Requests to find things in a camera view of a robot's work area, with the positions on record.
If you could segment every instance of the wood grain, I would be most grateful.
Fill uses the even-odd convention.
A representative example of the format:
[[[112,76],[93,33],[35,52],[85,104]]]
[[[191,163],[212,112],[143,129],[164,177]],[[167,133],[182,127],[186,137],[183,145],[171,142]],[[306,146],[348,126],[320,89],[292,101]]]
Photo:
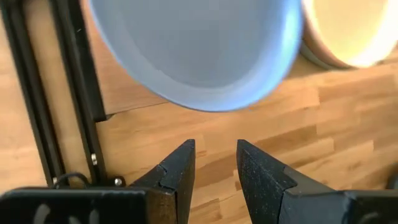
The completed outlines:
[[[46,2],[31,0],[26,7],[29,30],[67,170],[87,174]],[[109,175],[131,182],[184,140],[196,139],[190,223],[250,223],[236,170],[237,139],[336,189],[380,189],[398,172],[397,62],[325,72],[298,57],[267,98],[244,110],[204,113],[132,81],[87,23],[107,111],[124,111],[97,124]],[[44,185],[2,23],[0,50],[0,190]]]

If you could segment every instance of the light blue bowl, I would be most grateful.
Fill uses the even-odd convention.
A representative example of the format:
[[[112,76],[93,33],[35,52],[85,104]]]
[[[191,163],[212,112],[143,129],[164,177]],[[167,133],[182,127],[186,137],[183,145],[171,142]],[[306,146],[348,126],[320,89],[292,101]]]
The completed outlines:
[[[300,0],[91,0],[90,6],[134,79],[196,110],[236,110],[268,95],[301,42]]]

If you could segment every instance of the beige bowl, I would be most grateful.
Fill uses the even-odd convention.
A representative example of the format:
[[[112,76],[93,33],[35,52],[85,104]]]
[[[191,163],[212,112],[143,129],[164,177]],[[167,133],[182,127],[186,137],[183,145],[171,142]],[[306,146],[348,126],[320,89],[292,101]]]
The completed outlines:
[[[302,53],[326,68],[368,67],[398,40],[398,0],[302,0]]]

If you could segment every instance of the wooden surface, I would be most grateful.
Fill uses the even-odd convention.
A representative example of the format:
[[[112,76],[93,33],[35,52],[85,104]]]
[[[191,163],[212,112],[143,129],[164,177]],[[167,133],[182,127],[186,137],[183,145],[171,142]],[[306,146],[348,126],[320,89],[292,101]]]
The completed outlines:
[[[88,174],[48,5],[33,0],[26,10],[67,170]],[[393,60],[323,72],[298,57],[289,77],[256,105],[203,113],[168,103],[132,81],[92,21],[88,24],[107,111],[130,109],[97,125],[109,175],[131,182],[184,140],[196,139],[190,223],[250,223],[236,171],[237,139],[336,189],[382,189],[398,172],[398,63]],[[0,190],[5,191],[45,181],[0,26]]]

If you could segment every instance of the wooden table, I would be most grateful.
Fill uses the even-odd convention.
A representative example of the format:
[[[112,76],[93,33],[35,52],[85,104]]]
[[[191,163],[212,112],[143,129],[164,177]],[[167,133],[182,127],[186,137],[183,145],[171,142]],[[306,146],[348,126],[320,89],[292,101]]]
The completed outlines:
[[[196,139],[190,223],[250,222],[236,171],[239,138],[336,189],[382,189],[398,171],[398,54],[372,68],[337,72],[299,56],[271,96],[245,110],[203,113],[130,78],[102,42],[86,1],[83,8],[104,105],[117,113],[97,124],[106,168],[131,182],[184,140]],[[48,4],[31,0],[26,11],[65,165],[88,175]],[[0,188],[45,185],[0,26]]]

